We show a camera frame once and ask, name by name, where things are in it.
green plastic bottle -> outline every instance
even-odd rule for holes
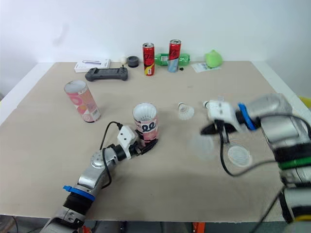
[[[167,61],[169,59],[168,53],[159,53],[155,56],[155,63],[159,66],[167,66]],[[181,53],[179,55],[178,65],[185,67],[190,63],[190,55],[187,53]]]

white box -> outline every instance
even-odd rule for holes
[[[101,60],[82,60],[77,62],[74,67],[76,73],[88,72],[91,68],[108,69],[110,67],[110,59]]]

yellow object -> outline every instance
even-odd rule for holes
[[[296,217],[295,221],[311,221],[311,215],[301,215]]]
[[[311,99],[299,96],[300,100],[306,105],[307,108],[311,108]]]

black game controller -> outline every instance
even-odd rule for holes
[[[86,80],[92,82],[95,79],[121,79],[127,80],[127,68],[124,66],[114,69],[92,68],[86,73]]]

can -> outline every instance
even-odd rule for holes
[[[92,123],[99,119],[101,113],[86,82],[82,80],[71,81],[65,85],[64,91],[85,122]]]
[[[152,76],[155,72],[155,46],[153,43],[142,45],[145,75]]]
[[[169,61],[168,61],[168,71],[177,72],[178,71],[178,58],[180,54],[181,41],[171,40],[170,41],[170,51],[169,51]]]
[[[133,109],[133,118],[136,124],[136,132],[143,146],[158,139],[157,109],[153,104],[140,103],[136,105]]]

